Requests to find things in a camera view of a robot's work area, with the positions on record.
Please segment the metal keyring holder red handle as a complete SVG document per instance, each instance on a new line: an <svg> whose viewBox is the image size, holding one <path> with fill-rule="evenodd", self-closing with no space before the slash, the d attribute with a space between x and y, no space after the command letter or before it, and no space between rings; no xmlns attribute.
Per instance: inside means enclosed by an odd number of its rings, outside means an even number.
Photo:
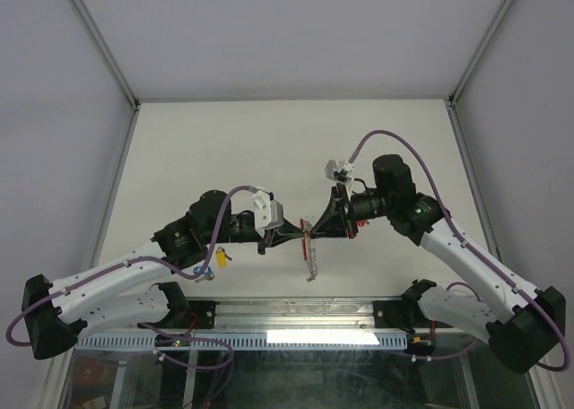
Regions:
<svg viewBox="0 0 574 409"><path fill-rule="evenodd" d="M300 227L304 231L309 231L309 232L312 229L310 222L306 221L303 218L300 219ZM317 279L317 275L318 275L316 244L315 244L315 240L313 240L312 238L302 239L301 243L302 243L303 259L304 259L304 261L307 265L307 268L309 270L309 276L307 277L306 281L308 283L311 283Z"/></svg>

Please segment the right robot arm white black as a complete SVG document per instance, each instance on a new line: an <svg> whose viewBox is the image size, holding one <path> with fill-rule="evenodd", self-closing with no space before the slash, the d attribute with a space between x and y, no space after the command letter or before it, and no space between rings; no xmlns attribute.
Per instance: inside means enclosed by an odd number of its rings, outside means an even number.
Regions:
<svg viewBox="0 0 574 409"><path fill-rule="evenodd" d="M566 300L554 287L541 290L477 247L441 210L432 196L417 191L409 166L397 154L372 163L374 187L351 191L353 165L327 163L334 181L329 203L310 236L353 239L360 222L386 218L392 228L452 269L478 295L456 296L435 282L421 279L403 292L405 322L426 320L458 328L488 344L506 368L526 373L565 336Z"/></svg>

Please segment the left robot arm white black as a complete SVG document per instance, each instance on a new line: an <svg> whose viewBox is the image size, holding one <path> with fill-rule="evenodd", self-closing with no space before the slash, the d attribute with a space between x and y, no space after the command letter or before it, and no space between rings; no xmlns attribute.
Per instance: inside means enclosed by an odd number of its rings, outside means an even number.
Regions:
<svg viewBox="0 0 574 409"><path fill-rule="evenodd" d="M84 337L128 321L183 324L188 303L172 275L198 279L223 244L255 243L263 254L302 236L300 228L284 219L272 194L246 190L253 201L249 210L234 213L230 194L210 190L182 217L119 259L66 278L37 274L28 279L19 317L28 334L23 345L35 359L47 360Z"/></svg>

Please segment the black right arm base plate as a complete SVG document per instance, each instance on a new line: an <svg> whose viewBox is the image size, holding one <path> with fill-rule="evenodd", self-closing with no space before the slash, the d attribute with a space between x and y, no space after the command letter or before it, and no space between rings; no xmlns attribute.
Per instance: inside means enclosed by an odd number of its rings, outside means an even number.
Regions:
<svg viewBox="0 0 574 409"><path fill-rule="evenodd" d="M375 300L372 302L375 328L397 328L413 333L415 328L430 326L418 305L403 300Z"/></svg>

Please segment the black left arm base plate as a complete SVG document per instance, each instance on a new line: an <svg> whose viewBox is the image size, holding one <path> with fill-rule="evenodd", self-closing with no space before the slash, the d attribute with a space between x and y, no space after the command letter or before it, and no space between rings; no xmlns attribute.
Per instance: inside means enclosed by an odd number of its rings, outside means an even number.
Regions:
<svg viewBox="0 0 574 409"><path fill-rule="evenodd" d="M208 330L213 329L218 302L215 300L190 300L189 308L184 316L178 319L171 328Z"/></svg>

